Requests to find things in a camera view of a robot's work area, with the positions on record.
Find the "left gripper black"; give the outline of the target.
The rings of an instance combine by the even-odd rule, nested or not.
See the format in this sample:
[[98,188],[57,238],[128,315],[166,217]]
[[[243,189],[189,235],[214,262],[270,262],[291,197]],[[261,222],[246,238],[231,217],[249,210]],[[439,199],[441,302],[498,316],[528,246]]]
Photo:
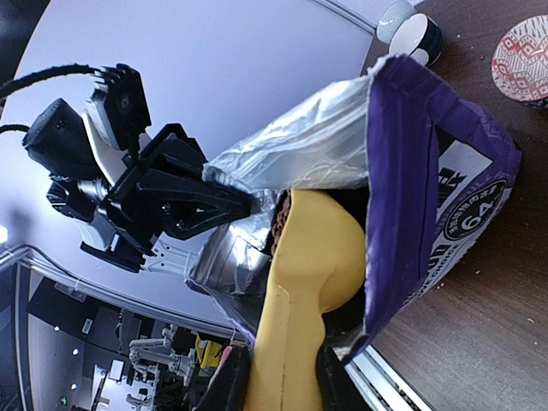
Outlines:
[[84,240],[80,249],[123,270],[137,273],[153,256],[159,236],[188,240],[224,223],[245,218],[251,197],[199,173],[205,156],[182,125],[164,126],[98,203],[98,216],[114,230],[103,251]]

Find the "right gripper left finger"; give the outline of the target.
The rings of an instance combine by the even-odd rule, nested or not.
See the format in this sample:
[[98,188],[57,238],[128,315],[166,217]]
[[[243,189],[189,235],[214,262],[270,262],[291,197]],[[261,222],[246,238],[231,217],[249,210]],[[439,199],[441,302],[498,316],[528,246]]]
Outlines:
[[200,411],[242,411],[251,363],[247,346],[233,347],[200,400]]

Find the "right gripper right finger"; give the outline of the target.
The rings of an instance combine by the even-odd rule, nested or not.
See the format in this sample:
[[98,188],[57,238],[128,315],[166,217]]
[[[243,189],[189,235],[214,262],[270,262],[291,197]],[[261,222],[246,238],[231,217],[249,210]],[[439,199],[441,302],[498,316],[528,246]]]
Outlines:
[[331,347],[321,347],[316,373],[324,411],[371,410]]

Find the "brown pet food kibble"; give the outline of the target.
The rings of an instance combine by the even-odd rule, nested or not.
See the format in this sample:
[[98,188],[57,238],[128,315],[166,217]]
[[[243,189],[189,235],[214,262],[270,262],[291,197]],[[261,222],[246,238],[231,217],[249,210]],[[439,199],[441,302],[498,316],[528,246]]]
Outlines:
[[271,229],[274,242],[278,242],[281,237],[284,225],[286,224],[287,219],[289,217],[290,207],[291,207],[291,192],[286,191],[283,195],[281,208],[276,214],[275,222]]

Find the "yellow plastic scoop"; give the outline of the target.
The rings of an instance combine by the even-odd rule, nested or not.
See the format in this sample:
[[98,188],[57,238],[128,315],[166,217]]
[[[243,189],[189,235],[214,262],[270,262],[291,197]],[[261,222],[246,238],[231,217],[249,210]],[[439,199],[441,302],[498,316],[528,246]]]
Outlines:
[[346,304],[366,276],[363,229],[329,194],[292,190],[271,262],[246,410],[320,410],[316,361],[326,312]]

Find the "purple pet food bag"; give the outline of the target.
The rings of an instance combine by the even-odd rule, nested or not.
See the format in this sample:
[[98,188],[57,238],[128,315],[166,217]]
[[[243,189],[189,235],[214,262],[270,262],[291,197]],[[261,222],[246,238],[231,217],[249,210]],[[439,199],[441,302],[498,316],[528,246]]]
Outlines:
[[360,225],[364,281],[325,318],[325,343],[352,357],[477,241],[520,165],[490,111],[399,55],[316,92],[218,154],[202,176],[260,200],[312,189]]

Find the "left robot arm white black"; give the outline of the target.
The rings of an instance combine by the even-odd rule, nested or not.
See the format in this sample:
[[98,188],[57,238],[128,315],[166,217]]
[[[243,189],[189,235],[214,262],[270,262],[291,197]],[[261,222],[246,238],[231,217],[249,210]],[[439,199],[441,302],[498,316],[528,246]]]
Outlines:
[[103,246],[82,242],[85,253],[137,273],[166,234],[188,240],[248,217],[251,197],[205,182],[205,156],[178,123],[164,126],[135,160],[122,158],[122,174],[108,183],[98,167],[82,118],[61,98],[27,131],[23,147],[52,180],[51,206],[83,223],[103,223]]

